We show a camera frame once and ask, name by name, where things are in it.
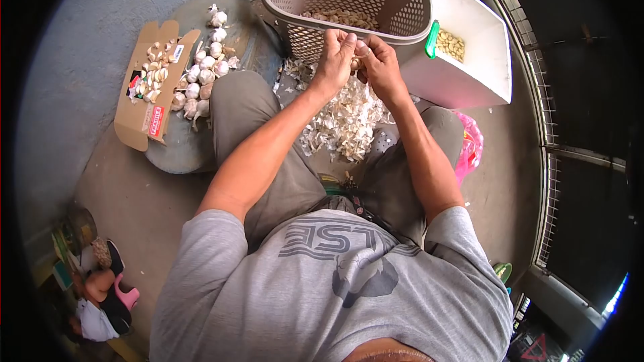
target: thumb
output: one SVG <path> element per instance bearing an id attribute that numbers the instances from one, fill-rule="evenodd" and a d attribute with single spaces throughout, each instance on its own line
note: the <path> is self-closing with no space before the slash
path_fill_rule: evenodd
<path id="1" fill-rule="evenodd" d="M 342 59 L 345 61 L 351 61 L 351 58 L 354 57 L 354 50 L 356 49 L 356 42 L 358 41 L 358 36 L 354 33 L 350 33 L 346 36 L 342 44 L 340 45 L 340 54 Z"/>

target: man's right hand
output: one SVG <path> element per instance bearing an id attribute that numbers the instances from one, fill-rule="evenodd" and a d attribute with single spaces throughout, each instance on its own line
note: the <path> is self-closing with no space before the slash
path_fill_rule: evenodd
<path id="1" fill-rule="evenodd" d="M 356 55 L 364 56 L 371 48 L 366 58 L 363 58 L 365 68 L 358 71 L 358 78 L 367 81 L 378 96 L 389 107 L 398 98 L 408 97 L 407 86 L 400 76 L 398 59 L 393 48 L 385 44 L 380 37 L 368 35 L 364 41 L 358 41 Z"/>

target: black shoe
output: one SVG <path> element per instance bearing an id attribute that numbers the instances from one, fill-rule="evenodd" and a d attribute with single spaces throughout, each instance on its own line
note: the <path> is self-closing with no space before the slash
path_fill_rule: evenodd
<path id="1" fill-rule="evenodd" d="M 123 272 L 125 263 L 123 263 L 123 260 L 121 260 L 120 254 L 118 253 L 118 249 L 116 245 L 114 245 L 114 242 L 112 242 L 110 239 L 107 239 L 107 244 L 109 255 L 112 258 L 112 264 L 109 266 L 109 269 L 114 272 L 114 277 L 117 277 L 120 273 Z"/>

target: man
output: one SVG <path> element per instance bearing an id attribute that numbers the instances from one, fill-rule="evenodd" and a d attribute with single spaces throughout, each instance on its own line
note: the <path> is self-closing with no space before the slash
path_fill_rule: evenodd
<path id="1" fill-rule="evenodd" d="M 293 144 L 367 46 L 362 78 L 402 139 L 367 161 L 361 184 L 386 229 L 325 200 Z M 454 175 L 463 125 L 445 109 L 418 113 L 391 47 L 327 30 L 315 77 L 282 111 L 251 72 L 218 80 L 211 104 L 219 169 L 183 226 L 152 361 L 502 359 L 512 307 Z"/>
<path id="2" fill-rule="evenodd" d="M 69 329 L 64 329 L 70 338 L 76 335 L 96 342 L 108 341 L 127 333 L 132 324 L 129 310 L 118 299 L 114 288 L 124 265 L 111 240 L 107 240 L 107 248 L 111 257 L 109 269 L 93 271 L 85 284 L 81 276 L 72 275 L 74 292 L 79 299 L 76 315 L 68 317 Z"/>

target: pink object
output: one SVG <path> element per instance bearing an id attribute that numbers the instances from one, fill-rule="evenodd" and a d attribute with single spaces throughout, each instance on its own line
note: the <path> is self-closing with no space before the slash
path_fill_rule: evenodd
<path id="1" fill-rule="evenodd" d="M 133 288 L 130 290 L 130 292 L 122 292 L 120 288 L 118 287 L 118 283 L 120 283 L 121 279 L 123 278 L 123 273 L 120 273 L 117 276 L 117 279 L 114 280 L 114 289 L 116 290 L 118 299 L 120 299 L 121 302 L 127 307 L 128 310 L 132 310 L 134 306 L 137 305 L 137 300 L 139 299 L 139 296 L 141 295 L 139 293 L 139 290 L 136 288 Z"/>
<path id="2" fill-rule="evenodd" d="M 483 154 L 483 134 L 479 130 L 476 120 L 460 112 L 454 113 L 459 117 L 465 129 L 463 147 L 455 170 L 456 179 L 460 186 L 465 175 L 475 170 L 480 164 Z"/>

